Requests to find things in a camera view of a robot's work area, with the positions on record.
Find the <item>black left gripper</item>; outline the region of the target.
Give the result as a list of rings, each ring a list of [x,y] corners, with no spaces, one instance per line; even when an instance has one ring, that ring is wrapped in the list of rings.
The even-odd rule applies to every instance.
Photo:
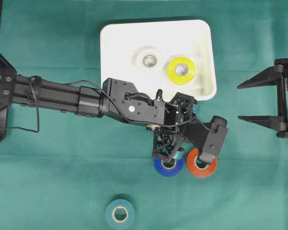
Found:
[[[102,115],[123,123],[176,130],[179,120],[197,117],[198,101],[183,93],[176,93],[166,102],[161,89],[157,91],[156,98],[152,99],[139,92],[133,83],[112,78],[103,82],[102,90]],[[178,134],[155,132],[152,156],[167,163],[181,160],[184,141],[185,138]]]

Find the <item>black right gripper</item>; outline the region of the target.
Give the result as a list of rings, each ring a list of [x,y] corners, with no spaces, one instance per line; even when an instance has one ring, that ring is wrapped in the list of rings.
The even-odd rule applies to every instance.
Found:
[[[276,59],[274,67],[266,68],[238,85],[237,88],[273,86],[276,82],[278,116],[239,115],[238,119],[278,131],[277,137],[279,138],[288,138],[288,58]]]

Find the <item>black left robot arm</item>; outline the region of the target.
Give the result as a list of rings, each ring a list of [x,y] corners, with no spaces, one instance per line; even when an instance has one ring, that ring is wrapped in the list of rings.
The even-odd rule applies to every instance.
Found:
[[[36,106],[86,117],[110,117],[122,123],[144,126],[153,131],[153,157],[172,162],[182,149],[187,137],[181,132],[198,122],[193,111],[197,101],[188,95],[177,93],[165,102],[162,90],[151,99],[138,92],[131,82],[108,78],[102,87],[77,86],[50,82],[39,76],[16,77],[13,103]]]

